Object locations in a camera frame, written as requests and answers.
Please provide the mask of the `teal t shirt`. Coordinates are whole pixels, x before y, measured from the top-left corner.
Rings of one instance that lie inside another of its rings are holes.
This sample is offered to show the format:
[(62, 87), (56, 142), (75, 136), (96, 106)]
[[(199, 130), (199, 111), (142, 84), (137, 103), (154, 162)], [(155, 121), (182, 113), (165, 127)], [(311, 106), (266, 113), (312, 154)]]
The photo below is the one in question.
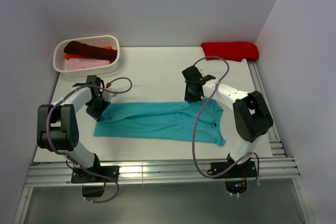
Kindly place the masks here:
[[(152, 138), (190, 142), (196, 116), (205, 100), (187, 102), (111, 103), (96, 123), (95, 137)], [(223, 108), (211, 101), (203, 110), (196, 141), (225, 145), (220, 122)]]

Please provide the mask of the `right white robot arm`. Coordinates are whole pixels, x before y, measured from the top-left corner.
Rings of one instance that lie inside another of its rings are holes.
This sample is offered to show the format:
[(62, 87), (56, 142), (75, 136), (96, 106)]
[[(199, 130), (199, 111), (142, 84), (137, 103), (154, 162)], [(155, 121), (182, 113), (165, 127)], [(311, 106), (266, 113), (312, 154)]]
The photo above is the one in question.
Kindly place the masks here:
[(197, 163), (195, 154), (196, 129), (205, 107), (211, 101), (216, 101), (232, 110), (237, 140), (228, 154), (230, 162), (227, 164), (227, 170), (230, 175), (237, 177), (245, 171), (245, 163), (253, 155), (259, 139), (273, 127), (274, 120), (259, 91), (246, 92), (222, 83), (228, 73), (227, 70), (222, 77), (217, 79), (210, 74), (203, 76), (196, 65), (186, 68), (182, 71), (186, 83), (184, 100), (193, 103), (200, 102), (202, 98), (205, 99), (196, 116), (192, 133), (194, 163)]

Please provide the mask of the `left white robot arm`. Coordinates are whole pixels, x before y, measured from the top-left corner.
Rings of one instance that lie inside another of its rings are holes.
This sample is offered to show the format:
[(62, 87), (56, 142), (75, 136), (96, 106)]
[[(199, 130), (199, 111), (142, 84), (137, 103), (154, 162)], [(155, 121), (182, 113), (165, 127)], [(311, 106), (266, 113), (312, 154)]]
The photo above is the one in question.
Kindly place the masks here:
[(101, 121), (106, 101), (100, 88), (104, 82), (97, 76), (87, 76), (85, 83), (73, 85), (74, 93), (54, 104), (41, 105), (37, 117), (37, 145), (39, 148), (66, 156), (76, 165), (84, 166), (83, 175), (91, 182), (102, 176), (102, 168), (96, 154), (88, 151), (79, 141), (76, 113), (85, 105), (86, 113)]

